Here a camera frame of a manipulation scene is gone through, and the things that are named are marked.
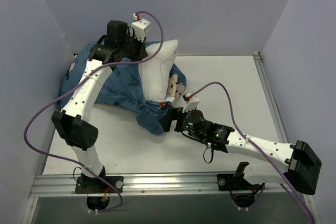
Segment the white pillow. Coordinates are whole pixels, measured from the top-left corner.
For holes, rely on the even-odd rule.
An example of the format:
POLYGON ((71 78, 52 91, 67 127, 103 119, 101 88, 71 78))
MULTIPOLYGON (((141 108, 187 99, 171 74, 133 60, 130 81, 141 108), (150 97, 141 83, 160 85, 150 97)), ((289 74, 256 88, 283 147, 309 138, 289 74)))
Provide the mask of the white pillow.
POLYGON ((170 76, 176 58, 178 40, 168 40, 159 49, 160 43, 146 47, 151 60, 139 64, 139 75, 144 98, 147 101, 164 102, 175 99, 177 75, 170 76))

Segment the blue cartoon print pillowcase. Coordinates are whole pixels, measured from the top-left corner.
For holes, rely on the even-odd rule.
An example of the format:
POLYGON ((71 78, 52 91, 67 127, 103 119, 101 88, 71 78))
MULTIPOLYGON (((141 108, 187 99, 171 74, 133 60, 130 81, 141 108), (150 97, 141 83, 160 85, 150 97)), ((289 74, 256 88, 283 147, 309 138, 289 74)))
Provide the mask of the blue cartoon print pillowcase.
MULTIPOLYGON (((146 43, 146 47, 158 41, 146 43)), ((175 99, 164 102, 147 101, 144 98, 141 78, 139 75, 139 64, 128 64, 129 59, 124 59, 123 65, 118 65, 113 70, 110 77, 105 81, 101 88, 96 103, 107 105, 119 105, 127 110, 137 114, 136 120, 139 126, 145 128, 155 135, 163 134, 163 128, 159 120, 167 113, 167 106, 174 104, 177 99, 184 93, 187 85, 187 78, 184 73, 174 63, 170 76, 177 75, 177 89, 175 91, 175 99)))

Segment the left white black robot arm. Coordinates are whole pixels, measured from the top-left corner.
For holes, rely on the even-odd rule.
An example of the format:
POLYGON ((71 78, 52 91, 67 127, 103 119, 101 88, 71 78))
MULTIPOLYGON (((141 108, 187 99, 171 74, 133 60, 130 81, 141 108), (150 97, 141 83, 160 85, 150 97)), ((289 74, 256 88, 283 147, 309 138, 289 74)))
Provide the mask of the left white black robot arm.
POLYGON ((52 115, 59 136, 76 154, 82 167, 82 179, 94 192, 105 188, 106 179, 94 145, 98 129, 89 123, 93 105, 112 74, 113 63, 124 58, 140 61, 147 57, 145 42, 150 27, 151 23, 146 19, 138 19, 131 25, 117 20, 108 22, 106 35, 89 51, 80 79, 81 87, 76 89, 60 112, 52 115))

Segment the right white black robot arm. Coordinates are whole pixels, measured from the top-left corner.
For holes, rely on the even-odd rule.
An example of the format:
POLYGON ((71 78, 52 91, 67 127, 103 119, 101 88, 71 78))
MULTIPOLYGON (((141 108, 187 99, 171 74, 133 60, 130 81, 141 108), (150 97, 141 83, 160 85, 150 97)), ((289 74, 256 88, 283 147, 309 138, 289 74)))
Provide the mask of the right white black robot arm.
POLYGON ((167 115, 159 120, 164 132, 170 131, 173 121, 176 122, 176 132, 187 132, 212 151, 245 155, 268 163, 253 168, 250 163, 241 162, 233 175, 236 187, 244 189, 250 184, 289 182, 299 193, 316 193, 322 161, 308 143, 278 143, 242 135, 230 126, 205 119, 200 110, 183 112, 182 108, 169 109, 167 115))

